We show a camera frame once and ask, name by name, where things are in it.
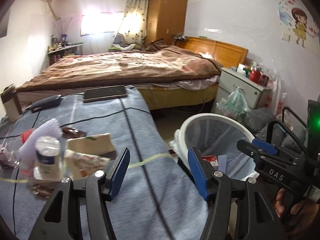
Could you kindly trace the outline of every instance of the patterned curtain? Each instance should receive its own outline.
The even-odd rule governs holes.
[[[124,19],[118,33],[125,37],[129,44],[142,45],[147,36],[147,13],[149,0],[127,0]]]

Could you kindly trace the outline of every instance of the floor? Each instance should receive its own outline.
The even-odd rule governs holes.
[[[174,139],[174,132],[181,127],[183,122],[190,116],[194,115],[186,108],[168,108],[153,111],[152,116],[155,121],[159,134],[170,150],[169,142]],[[236,228],[237,205],[232,203],[230,212],[230,235],[234,238]]]

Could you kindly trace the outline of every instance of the hand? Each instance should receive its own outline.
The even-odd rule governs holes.
[[[279,190],[277,194],[277,202],[276,202],[276,213],[278,217],[281,217],[281,215],[284,213],[284,205],[282,203],[282,199],[284,198],[285,189]],[[295,215],[298,213],[299,209],[303,206],[305,202],[305,206],[303,210],[300,212],[302,216],[300,222],[297,224],[295,229],[290,232],[291,236],[297,235],[298,233],[302,232],[303,230],[307,229],[311,223],[313,222],[314,218],[316,217],[318,211],[319,211],[319,205],[315,204],[309,199],[306,199],[304,201],[301,201],[300,203],[296,204],[290,211],[292,215]]]

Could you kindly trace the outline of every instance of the blue gripper pad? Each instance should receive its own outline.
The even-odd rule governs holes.
[[[119,194],[129,163],[130,163],[130,151],[127,148],[124,151],[124,154],[111,178],[111,187],[109,191],[111,200],[113,200]]]
[[[258,139],[253,139],[252,144],[260,148],[261,150],[265,151],[268,154],[276,155],[278,153],[278,150],[273,145],[260,141]]]
[[[199,195],[203,197],[204,200],[207,200],[209,197],[207,178],[193,149],[188,150],[188,163]]]

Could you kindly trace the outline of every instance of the wooden headboard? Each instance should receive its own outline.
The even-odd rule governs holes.
[[[211,57],[224,67],[237,67],[244,62],[248,53],[247,49],[233,44],[194,37],[190,37],[187,42],[177,41],[176,46]]]

